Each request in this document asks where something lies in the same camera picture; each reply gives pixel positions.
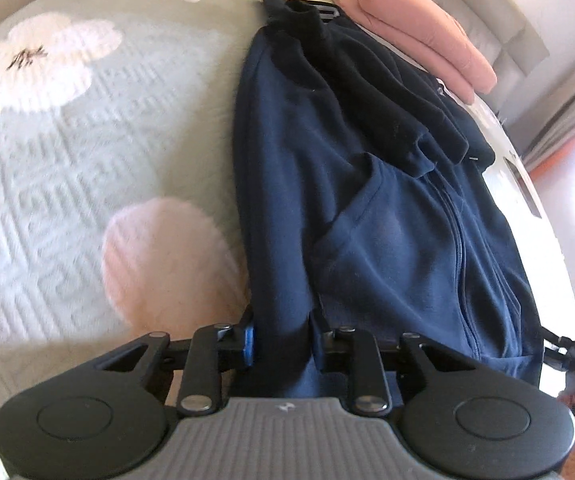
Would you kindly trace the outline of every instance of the beige headboard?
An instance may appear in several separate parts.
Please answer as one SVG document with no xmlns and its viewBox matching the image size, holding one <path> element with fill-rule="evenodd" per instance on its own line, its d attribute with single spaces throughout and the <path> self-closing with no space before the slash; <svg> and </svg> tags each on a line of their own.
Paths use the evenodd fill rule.
<svg viewBox="0 0 575 480">
<path fill-rule="evenodd" d="M 545 44 L 513 0 L 434 0 L 463 26 L 494 68 L 499 83 L 481 96 L 504 118 L 512 90 L 549 56 Z"/>
</svg>

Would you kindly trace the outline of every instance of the pink cloth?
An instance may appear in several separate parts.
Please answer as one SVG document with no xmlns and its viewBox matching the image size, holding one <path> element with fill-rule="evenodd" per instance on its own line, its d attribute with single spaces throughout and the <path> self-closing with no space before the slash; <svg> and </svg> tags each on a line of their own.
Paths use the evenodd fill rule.
<svg viewBox="0 0 575 480">
<path fill-rule="evenodd" d="M 497 78 L 460 24 L 432 0 L 333 0 L 366 29 L 443 80 L 462 101 L 489 92 Z"/>
</svg>

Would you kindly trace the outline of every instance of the gray curtain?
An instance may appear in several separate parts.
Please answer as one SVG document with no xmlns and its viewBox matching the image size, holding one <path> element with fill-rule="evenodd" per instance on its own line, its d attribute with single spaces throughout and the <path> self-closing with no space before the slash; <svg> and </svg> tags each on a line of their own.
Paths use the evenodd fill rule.
<svg viewBox="0 0 575 480">
<path fill-rule="evenodd" d="M 521 159 L 528 171 L 575 136 L 575 69 L 508 127 L 510 138 L 532 139 Z"/>
</svg>

